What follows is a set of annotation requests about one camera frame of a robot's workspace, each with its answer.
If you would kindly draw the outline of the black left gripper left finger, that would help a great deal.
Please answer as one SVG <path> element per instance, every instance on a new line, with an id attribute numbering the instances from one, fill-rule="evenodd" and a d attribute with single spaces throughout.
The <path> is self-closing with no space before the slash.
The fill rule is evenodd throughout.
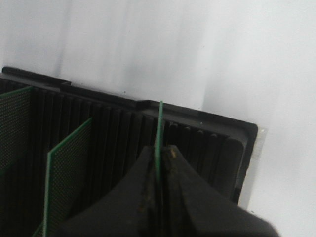
<path id="1" fill-rule="evenodd" d="M 60 237 L 158 236 L 154 148 L 145 146 L 104 197 L 58 228 Z"/>

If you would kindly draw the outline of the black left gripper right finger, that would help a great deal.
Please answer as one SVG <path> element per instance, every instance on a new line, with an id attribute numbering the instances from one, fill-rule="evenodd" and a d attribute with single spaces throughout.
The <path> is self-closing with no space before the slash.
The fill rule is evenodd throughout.
<path id="1" fill-rule="evenodd" d="M 274 227 L 212 188 L 174 145 L 161 153 L 170 237 L 276 237 Z"/>

